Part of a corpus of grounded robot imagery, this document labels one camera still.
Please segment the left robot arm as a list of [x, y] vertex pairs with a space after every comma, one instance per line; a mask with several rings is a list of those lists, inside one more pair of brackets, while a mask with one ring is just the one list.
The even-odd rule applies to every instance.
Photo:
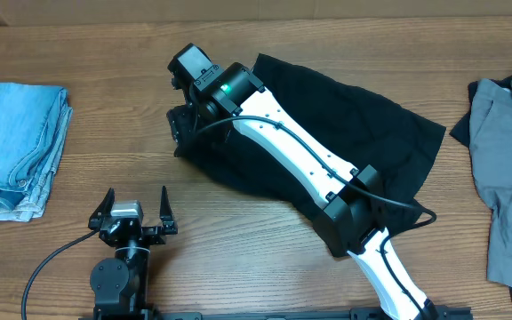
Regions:
[[138, 200], [115, 200], [110, 189], [89, 218], [88, 228], [115, 249], [113, 258], [96, 264], [90, 275], [94, 292], [94, 319], [159, 319], [158, 309], [147, 302], [150, 247], [163, 245], [178, 233], [167, 189], [162, 188], [160, 224], [144, 227]]

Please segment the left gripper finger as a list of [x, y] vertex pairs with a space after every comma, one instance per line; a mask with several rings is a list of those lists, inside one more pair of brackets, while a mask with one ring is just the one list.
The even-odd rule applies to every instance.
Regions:
[[170, 206], [167, 187], [162, 186], [161, 201], [159, 209], [159, 219], [163, 226], [164, 235], [177, 235], [178, 225], [174, 219], [172, 208]]
[[115, 190], [110, 188], [107, 194], [104, 196], [101, 203], [91, 214], [88, 220], [88, 229], [97, 230], [101, 228], [101, 225], [105, 218], [111, 216], [111, 208], [115, 202]]

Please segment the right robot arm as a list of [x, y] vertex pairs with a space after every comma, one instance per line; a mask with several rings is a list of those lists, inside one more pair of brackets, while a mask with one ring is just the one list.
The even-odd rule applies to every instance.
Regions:
[[171, 60], [172, 86], [193, 107], [195, 122], [177, 155], [199, 156], [230, 126], [260, 146], [306, 190], [319, 212], [313, 228], [331, 254], [350, 256], [363, 270], [392, 319], [436, 319], [434, 303], [417, 287], [390, 243], [390, 206], [420, 206], [384, 196], [380, 174], [335, 155], [293, 120], [248, 67], [212, 63], [194, 44]]

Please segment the black shorts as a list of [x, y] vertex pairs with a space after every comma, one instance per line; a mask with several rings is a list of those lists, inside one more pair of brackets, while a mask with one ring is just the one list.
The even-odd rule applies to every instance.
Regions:
[[[445, 128], [392, 100], [310, 68], [260, 54], [253, 73], [281, 107], [323, 146], [359, 169], [375, 168], [384, 196], [415, 204]], [[175, 153], [236, 191], [292, 203], [309, 220], [319, 210], [304, 187], [252, 140], [222, 124]]]

